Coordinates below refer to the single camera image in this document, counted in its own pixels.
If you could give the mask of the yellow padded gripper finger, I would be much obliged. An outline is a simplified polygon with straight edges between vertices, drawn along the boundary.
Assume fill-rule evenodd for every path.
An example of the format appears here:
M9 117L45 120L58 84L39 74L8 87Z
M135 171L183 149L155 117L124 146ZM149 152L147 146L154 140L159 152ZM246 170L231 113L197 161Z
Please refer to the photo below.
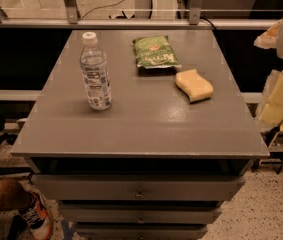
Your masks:
M277 21L255 39L254 45L261 49L275 49L280 26L281 21Z
M272 70L268 76L256 118L271 126L278 126L283 121L283 71Z

